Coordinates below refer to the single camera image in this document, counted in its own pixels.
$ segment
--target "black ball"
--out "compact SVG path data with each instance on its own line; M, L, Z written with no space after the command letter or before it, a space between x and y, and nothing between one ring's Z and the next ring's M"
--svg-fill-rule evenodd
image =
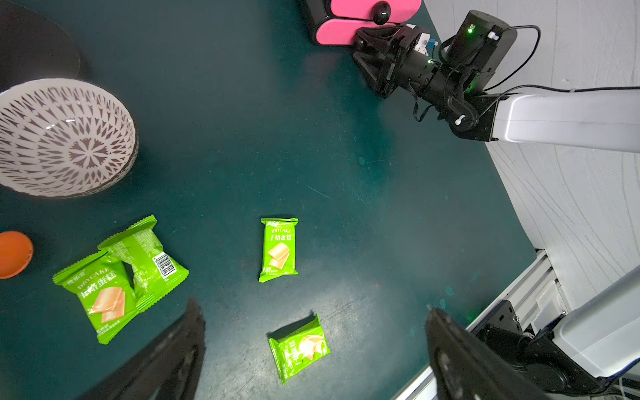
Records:
M386 24L391 16L391 6L386 1L378 1L371 11L376 25Z
M362 40L362 38L356 38L353 45L355 46L357 51L363 51L367 47L367 42Z

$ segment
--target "metal frame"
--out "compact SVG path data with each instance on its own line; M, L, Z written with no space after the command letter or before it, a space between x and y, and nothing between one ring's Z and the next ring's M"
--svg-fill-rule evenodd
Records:
M475 328L502 300L511 302L522 327L526 329L531 325L534 333L560 313L570 311L545 250L538 250L534 262L469 324L467 331ZM427 365L392 400L432 400L435 397L436 380L431 366Z

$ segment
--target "black cable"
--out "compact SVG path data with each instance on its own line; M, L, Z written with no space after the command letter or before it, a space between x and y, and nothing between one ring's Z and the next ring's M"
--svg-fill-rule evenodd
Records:
M506 81L507 79L509 79L510 77L514 76L516 72L518 72L522 67L524 67L529 60L531 60L531 57L533 57L533 54L536 53L536 50L538 49L538 44L540 43L540 36L542 36L542 31L540 31L540 27L538 27L537 25L519 25L519 26L511 26L510 28L505 29L502 32L506 32L506 31L511 31L513 29L535 29L536 31L538 31L538 38L536 39L536 44L533 46L533 51L531 52L531 54L529 55L529 57L527 57L526 60L524 60L524 62L518 67L516 68L515 71L513 71L512 73L509 74L509 76L507 76L506 78L504 78L503 80L501 80L500 82L498 82L497 84L491 86L490 88L486 88L484 89L484 91L487 90L491 90L493 88L496 88L498 86L500 86L502 83L504 83L504 81Z
M536 89L544 89L544 90L550 90L552 92L562 92L562 93L571 93L571 92L596 92L598 90L640 90L640 86L605 86L602 88L586 88L586 89L557 89L557 88L551 88L549 86L542 86L539 84L521 84L518 86L514 86L511 89L505 90L504 92L500 93L500 95L498 97L495 98L494 101L491 102L491 104L489 104L489 106L487 108L484 109L483 112L481 112L480 114L478 114L477 117L475 117L473 120L471 120L471 122L473 121L479 121L480 118L487 112L489 111L489 109L491 107L493 107L496 103L498 103L498 101L500 101L502 99L503 96L507 95L508 93L516 90L516 89L521 89L521 88L536 88Z
M453 97L458 100L465 98L465 88L463 87L467 79L473 74L477 68L473 65L467 65L462 71L460 71L460 77L458 78L458 85L453 90Z
M453 43L453 39L456 36L452 36L450 38L448 38L447 40L445 40L444 42L442 42L440 44L440 46L438 46L438 58L440 59L440 62L443 63L444 65L449 66L449 62L447 60L444 59L444 56L442 56L442 49L444 49L445 47L450 46Z
M416 121L422 122L422 120L424 119L424 116L427 115L427 112L429 111L429 109L433 107L433 104L425 108L420 118L418 118L418 95L417 93L415 93L415 89L413 89L411 82L409 82L409 85L407 85L407 87L409 88L409 93L411 93L411 95L413 96L413 99L415 100L415 104L413 105L413 117L415 118Z
M462 60L462 62L460 64L458 64L456 66L456 68L453 68L451 71L449 71L449 74L447 75L447 79L445 79L444 81L444 86L442 87L442 102L444 104L447 104L447 83L449 83L449 78L451 77L451 74L453 74L455 71L457 71L458 68L462 67L462 64L466 63L469 58L473 57L473 55L477 54L480 50L482 50L482 48L489 42L483 42L480 46L478 46L475 50L473 50L464 60Z

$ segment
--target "barcode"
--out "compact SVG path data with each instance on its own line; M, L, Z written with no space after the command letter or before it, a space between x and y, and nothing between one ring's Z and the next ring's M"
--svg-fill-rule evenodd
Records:
M165 252L156 255L154 257L154 262L156 264L156 267L158 268L158 271L160 271L162 279L165 279L176 271L173 262L169 258L169 255Z

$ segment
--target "white wall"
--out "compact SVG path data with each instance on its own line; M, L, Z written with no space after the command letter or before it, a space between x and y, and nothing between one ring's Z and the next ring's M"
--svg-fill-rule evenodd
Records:
M425 0L442 40L455 34L469 10L541 28L534 57L493 92L524 83L640 85L639 3ZM526 59L535 38L532 29L518 31L494 83ZM640 264L639 154L531 143L488 148L520 222L532 244L547 250L572 308Z

